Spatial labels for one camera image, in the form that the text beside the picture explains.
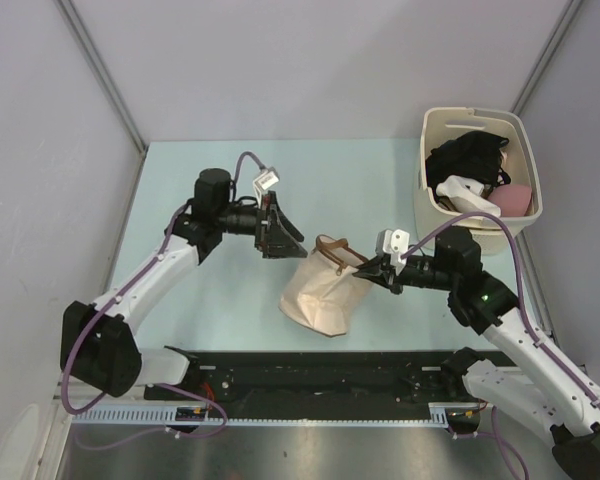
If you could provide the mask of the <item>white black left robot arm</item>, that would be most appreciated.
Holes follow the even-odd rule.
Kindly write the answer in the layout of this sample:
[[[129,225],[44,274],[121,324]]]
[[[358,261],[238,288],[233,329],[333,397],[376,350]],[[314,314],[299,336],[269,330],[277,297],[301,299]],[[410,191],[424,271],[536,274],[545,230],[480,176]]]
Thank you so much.
[[[273,187],[279,175],[263,168],[253,181],[254,202],[234,195],[223,169],[200,172],[192,198],[172,215],[157,248],[121,285],[89,303],[75,301],[63,314],[61,395],[75,378],[102,395],[120,397],[136,386],[165,384],[177,398],[194,397],[200,374],[190,355],[173,347],[142,350],[135,335],[159,301],[199,267],[224,235],[249,236],[265,259],[304,258],[303,235],[281,211]]]

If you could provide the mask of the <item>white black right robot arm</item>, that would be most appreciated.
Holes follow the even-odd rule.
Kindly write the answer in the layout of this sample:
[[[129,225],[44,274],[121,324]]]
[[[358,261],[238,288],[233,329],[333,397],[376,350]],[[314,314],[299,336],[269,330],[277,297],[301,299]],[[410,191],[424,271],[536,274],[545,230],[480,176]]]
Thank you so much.
[[[600,479],[600,386],[529,317],[522,295],[484,269],[480,245],[468,229],[438,233],[431,256],[408,250],[407,232],[380,232],[375,257],[359,267],[357,277],[394,294],[406,286],[447,292],[453,317],[525,377],[519,380],[465,347],[442,365],[443,393],[453,401],[486,401],[545,442],[570,478]]]

